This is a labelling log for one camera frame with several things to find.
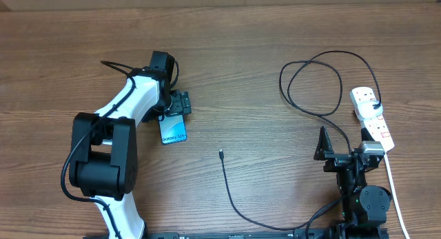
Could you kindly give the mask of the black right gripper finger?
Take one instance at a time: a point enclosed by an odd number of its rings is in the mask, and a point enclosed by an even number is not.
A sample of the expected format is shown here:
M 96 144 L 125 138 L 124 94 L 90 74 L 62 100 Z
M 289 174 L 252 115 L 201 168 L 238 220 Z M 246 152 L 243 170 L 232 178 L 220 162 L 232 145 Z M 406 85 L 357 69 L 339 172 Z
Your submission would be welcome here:
M 366 127 L 363 127 L 360 131 L 361 133 L 361 141 L 375 141 L 371 133 Z
M 322 126 L 320 128 L 318 144 L 315 154 L 332 154 L 334 149 L 332 147 L 327 128 Z

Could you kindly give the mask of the blue Galaxy smartphone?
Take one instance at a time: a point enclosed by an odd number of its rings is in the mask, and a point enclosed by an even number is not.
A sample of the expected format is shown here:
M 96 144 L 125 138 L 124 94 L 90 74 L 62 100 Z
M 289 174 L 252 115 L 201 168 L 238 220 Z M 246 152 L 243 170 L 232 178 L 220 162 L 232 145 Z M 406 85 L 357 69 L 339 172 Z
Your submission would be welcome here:
M 159 122 L 161 142 L 164 145 L 187 140 L 187 132 L 183 115 L 166 116 Z

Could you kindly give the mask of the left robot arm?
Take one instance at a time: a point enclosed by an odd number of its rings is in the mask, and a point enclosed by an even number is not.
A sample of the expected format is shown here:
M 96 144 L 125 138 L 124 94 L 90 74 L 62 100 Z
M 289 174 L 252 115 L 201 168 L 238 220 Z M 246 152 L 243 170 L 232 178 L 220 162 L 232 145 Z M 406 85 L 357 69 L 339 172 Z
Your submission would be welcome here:
M 103 64 L 123 73 L 126 84 L 101 109 L 75 116 L 61 188 L 69 199 L 98 207 L 108 229 L 105 238 L 147 238 L 133 194 L 139 163 L 136 128 L 157 121 L 162 144 L 186 141 L 189 94 L 175 89 L 178 61 L 167 52 L 154 51 L 144 67 Z

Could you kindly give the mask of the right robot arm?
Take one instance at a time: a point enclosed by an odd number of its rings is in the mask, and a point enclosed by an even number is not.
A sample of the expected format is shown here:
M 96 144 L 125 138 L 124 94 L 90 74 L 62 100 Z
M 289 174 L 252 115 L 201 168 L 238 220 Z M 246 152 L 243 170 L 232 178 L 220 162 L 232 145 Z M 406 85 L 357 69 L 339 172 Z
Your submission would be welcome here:
M 349 154 L 337 154 L 326 127 L 320 128 L 314 160 L 323 160 L 324 172 L 336 174 L 341 197 L 325 208 L 342 205 L 343 220 L 321 229 L 317 238 L 388 238 L 380 226 L 387 221 L 392 195 L 384 187 L 368 185 L 365 174 L 378 168 L 385 156 L 380 142 L 362 130 L 362 142 Z

